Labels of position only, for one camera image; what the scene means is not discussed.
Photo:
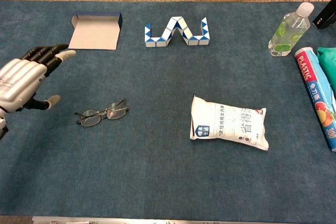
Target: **green label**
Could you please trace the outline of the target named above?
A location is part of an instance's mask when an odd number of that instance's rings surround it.
[[[286,52],[292,49],[291,44],[276,44],[274,47],[274,51],[276,52]]]
[[[302,37],[302,35],[303,35],[303,33],[300,33],[300,34],[293,34],[293,35],[292,35],[292,41],[293,41],[294,43],[298,42],[299,39]]]
[[[275,34],[278,37],[283,37],[286,34],[286,29],[285,29],[285,23],[281,23],[280,26],[278,27],[277,31]]]

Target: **blue tabletop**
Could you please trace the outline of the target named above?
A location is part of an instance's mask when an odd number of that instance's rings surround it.
[[[313,20],[326,6],[314,3]],[[51,110],[7,115],[0,141],[0,215],[334,223],[336,153],[328,148],[294,59],[301,47],[336,46],[336,28],[313,26],[287,57],[268,41],[299,3],[111,3],[0,1],[0,65],[38,45],[69,43],[72,14],[121,12],[116,51],[77,50],[36,99]],[[160,37],[172,16],[208,46],[175,33],[145,48],[144,26]],[[269,151],[225,140],[189,139],[193,94],[267,108]],[[83,128],[73,113],[126,98],[119,120]]]

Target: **teal package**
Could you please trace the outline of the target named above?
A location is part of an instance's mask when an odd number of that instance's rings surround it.
[[[336,48],[319,47],[317,49],[317,57],[334,94],[336,94]]]

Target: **silver robotic hand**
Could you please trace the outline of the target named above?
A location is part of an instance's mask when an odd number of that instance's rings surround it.
[[[36,90],[63,61],[76,55],[66,44],[34,47],[21,59],[13,59],[0,69],[0,139],[8,131],[5,116],[26,109],[48,110],[59,95],[45,101],[34,99]]]

